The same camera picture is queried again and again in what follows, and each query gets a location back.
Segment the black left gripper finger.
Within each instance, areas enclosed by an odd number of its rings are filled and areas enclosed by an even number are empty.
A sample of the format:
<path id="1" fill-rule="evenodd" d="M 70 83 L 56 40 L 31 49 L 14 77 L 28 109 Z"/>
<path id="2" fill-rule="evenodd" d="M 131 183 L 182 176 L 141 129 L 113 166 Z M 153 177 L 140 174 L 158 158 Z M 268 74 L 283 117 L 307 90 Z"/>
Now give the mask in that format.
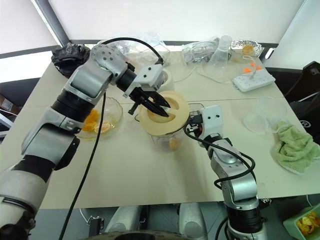
<path id="1" fill-rule="evenodd" d="M 143 100 L 141 104 L 156 115 L 169 117 L 167 112 L 160 105 L 150 101 L 149 99 Z"/>
<path id="2" fill-rule="evenodd" d="M 167 100 L 160 95 L 157 91 L 148 91 L 147 95 L 149 98 L 152 99 L 152 101 L 159 106 L 171 108 L 170 104 L 167 102 Z"/>

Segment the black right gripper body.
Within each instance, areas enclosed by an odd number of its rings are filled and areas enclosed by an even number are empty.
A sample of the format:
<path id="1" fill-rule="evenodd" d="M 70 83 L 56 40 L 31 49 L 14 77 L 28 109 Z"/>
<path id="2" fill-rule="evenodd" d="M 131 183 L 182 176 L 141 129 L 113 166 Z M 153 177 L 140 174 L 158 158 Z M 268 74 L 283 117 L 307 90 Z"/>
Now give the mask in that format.
<path id="1" fill-rule="evenodd" d="M 191 111 L 186 123 L 186 131 L 188 134 L 193 134 L 199 137 L 203 131 L 203 118 L 199 110 Z"/>

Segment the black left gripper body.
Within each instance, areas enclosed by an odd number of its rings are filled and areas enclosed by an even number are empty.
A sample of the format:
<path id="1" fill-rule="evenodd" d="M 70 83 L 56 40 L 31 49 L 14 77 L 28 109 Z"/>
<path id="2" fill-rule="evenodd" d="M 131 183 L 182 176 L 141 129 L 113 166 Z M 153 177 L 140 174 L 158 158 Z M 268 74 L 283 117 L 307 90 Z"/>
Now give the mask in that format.
<path id="1" fill-rule="evenodd" d="M 134 102 L 131 109 L 128 111 L 130 115 L 133 115 L 139 105 L 143 105 L 147 109 L 150 109 L 151 102 L 149 100 L 149 94 L 143 91 L 141 87 L 135 87 L 129 94 L 129 98 Z"/>

